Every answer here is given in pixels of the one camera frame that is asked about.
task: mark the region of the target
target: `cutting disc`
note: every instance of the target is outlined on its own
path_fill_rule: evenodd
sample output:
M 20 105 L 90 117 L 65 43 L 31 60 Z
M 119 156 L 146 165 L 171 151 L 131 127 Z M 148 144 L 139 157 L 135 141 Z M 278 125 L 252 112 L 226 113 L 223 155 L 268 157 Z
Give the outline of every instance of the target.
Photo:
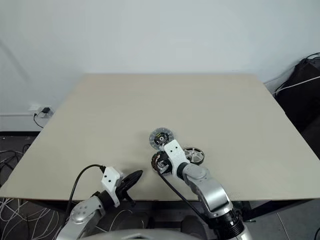
M 174 134 L 165 127 L 160 127 L 154 130 L 149 137 L 149 143 L 154 149 L 162 150 L 162 147 L 171 142 Z

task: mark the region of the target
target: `white wall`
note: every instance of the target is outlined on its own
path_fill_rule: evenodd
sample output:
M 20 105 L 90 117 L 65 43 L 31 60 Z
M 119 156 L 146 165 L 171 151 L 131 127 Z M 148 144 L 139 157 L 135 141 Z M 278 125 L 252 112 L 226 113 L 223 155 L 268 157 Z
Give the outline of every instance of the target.
M 0 114 L 57 108 L 87 72 L 266 82 L 319 52 L 319 10 L 319 0 L 0 0 Z M 30 116 L 0 118 L 0 131 L 37 130 Z

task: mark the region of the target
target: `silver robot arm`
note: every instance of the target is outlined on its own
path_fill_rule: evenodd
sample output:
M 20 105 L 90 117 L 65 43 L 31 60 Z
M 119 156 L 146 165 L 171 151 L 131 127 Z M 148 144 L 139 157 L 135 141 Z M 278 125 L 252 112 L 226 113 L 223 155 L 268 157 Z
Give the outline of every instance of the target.
M 143 171 L 138 170 L 127 177 L 113 167 L 106 167 L 101 183 L 104 191 L 78 203 L 71 211 L 69 220 L 61 229 L 57 240 L 77 240 L 91 235 L 101 218 L 110 207 L 118 207 L 120 201 L 127 199 L 135 204 L 127 191 L 139 180 Z
M 233 204 L 224 188 L 205 167 L 187 160 L 185 152 L 177 140 L 163 147 L 170 161 L 172 175 L 182 179 L 198 196 L 207 217 L 207 223 L 222 240 L 252 240 L 252 237 L 235 214 Z

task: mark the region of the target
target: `gray floor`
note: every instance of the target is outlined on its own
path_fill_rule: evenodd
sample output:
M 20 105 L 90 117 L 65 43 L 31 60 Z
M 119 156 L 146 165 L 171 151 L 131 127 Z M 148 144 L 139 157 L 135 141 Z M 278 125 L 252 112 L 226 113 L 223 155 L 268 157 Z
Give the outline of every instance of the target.
M 24 144 L 32 143 L 34 137 L 17 137 L 17 136 L 0 136 L 0 151 L 3 150 L 15 150 L 22 151 L 22 147 Z M 0 161 L 5 159 L 4 154 L 0 154 Z M 16 165 L 16 161 L 12 161 L 11 165 L 14 167 Z M 0 183 L 3 184 L 8 176 L 10 175 L 11 170 L 7 167 L 4 167 L 0 172 Z M 14 200 L 11 202 L 10 206 L 13 209 L 17 208 L 18 201 Z M 27 215 L 37 212 L 43 209 L 41 206 L 28 202 L 24 205 L 20 214 L 26 218 Z M 107 213 L 107 216 L 102 219 L 99 223 L 99 226 L 109 230 L 110 225 L 114 219 L 114 217 L 118 214 L 119 211 L 123 210 L 123 207 L 112 209 Z M 148 212 L 151 214 L 156 221 L 181 221 L 186 215 L 193 215 L 193 212 L 189 209 L 186 210 L 159 210 Z M 34 237 L 39 236 L 43 233 L 54 214 L 54 218 L 52 220 L 51 227 L 48 229 L 47 233 L 49 233 L 53 226 L 57 221 L 57 213 L 53 211 L 49 212 L 46 216 L 41 218 L 37 223 L 37 228 L 34 233 Z M 122 215 L 130 214 L 128 211 L 124 211 Z M 8 219 L 12 215 L 12 212 L 8 209 L 4 210 L 1 214 L 2 218 Z M 61 220 L 63 218 L 63 214 L 59 213 L 59 222 L 58 226 L 61 224 Z M 11 229 L 17 222 L 21 219 L 17 216 L 13 218 L 6 230 L 4 232 L 4 236 L 8 234 L 8 230 Z M 117 224 L 119 219 L 114 221 L 114 225 Z M 4 227 L 7 222 L 0 220 L 0 229 L 1 233 L 4 231 Z M 17 224 L 15 228 L 7 235 L 6 239 L 15 239 L 15 240 L 25 240 L 31 239 L 33 234 L 33 229 L 36 221 L 29 222 L 29 227 L 26 221 L 22 221 Z M 320 199 L 309 201 L 305 204 L 281 211 L 279 213 L 271 214 L 268 216 L 262 216 L 256 219 L 256 222 L 248 222 L 247 227 L 251 231 L 253 239 L 257 240 L 312 240 L 314 239 L 314 234 L 318 227 L 320 227 Z M 212 239 L 214 235 L 209 229 L 207 230 L 207 234 L 209 238 Z M 41 238 L 44 240 L 51 240 L 54 236 L 54 232 L 50 234 L 48 237 Z

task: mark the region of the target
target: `black backpack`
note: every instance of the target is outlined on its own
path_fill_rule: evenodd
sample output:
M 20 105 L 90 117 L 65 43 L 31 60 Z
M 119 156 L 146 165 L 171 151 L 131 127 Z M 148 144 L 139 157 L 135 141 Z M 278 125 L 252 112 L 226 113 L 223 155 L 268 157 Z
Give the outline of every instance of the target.
M 319 55 L 317 52 L 302 59 L 276 91 L 320 76 Z M 320 158 L 320 78 L 283 89 L 275 95 L 275 99 Z

